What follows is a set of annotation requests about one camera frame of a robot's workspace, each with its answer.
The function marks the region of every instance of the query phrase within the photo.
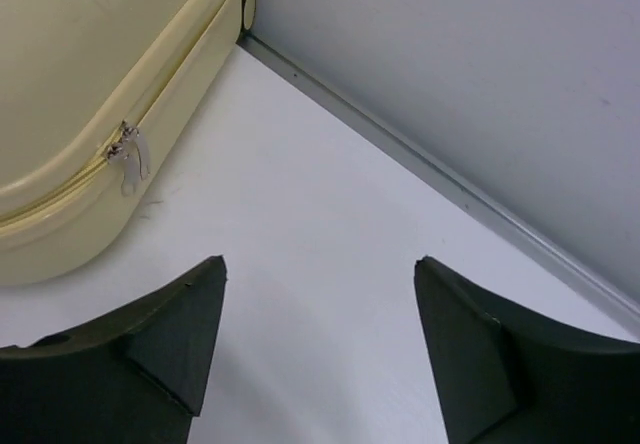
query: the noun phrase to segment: zipper pull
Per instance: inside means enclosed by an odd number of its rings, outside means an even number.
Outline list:
[[[140,183],[140,167],[122,140],[112,144],[107,149],[107,162],[109,164],[124,163],[124,181],[122,181],[122,195],[131,196],[138,189]]]
[[[151,153],[149,145],[144,135],[135,126],[127,121],[122,121],[122,138],[123,144],[133,143],[138,149],[138,157],[140,159],[140,178],[144,181],[151,175]]]

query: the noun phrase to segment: metal edge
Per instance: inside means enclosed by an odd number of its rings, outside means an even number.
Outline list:
[[[640,339],[640,305],[535,231],[392,126],[348,101],[300,65],[249,34],[238,44],[471,217],[507,240]]]

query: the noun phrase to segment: cream suitcase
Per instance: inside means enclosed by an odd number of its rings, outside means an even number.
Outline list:
[[[255,0],[0,0],[0,284],[123,229]]]

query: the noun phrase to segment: white table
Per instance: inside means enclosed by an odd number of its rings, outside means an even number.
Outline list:
[[[28,345],[223,254],[229,283],[192,443],[446,443],[413,289],[426,254],[560,321],[634,340],[240,49],[102,256],[0,289]]]

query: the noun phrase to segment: white surface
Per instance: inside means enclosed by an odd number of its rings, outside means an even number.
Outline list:
[[[413,290],[425,254],[631,339],[238,49],[122,238],[64,278],[0,289],[0,345],[94,318],[217,254],[230,280],[194,444],[445,443]]]
[[[259,5],[259,37],[640,301],[640,0]]]

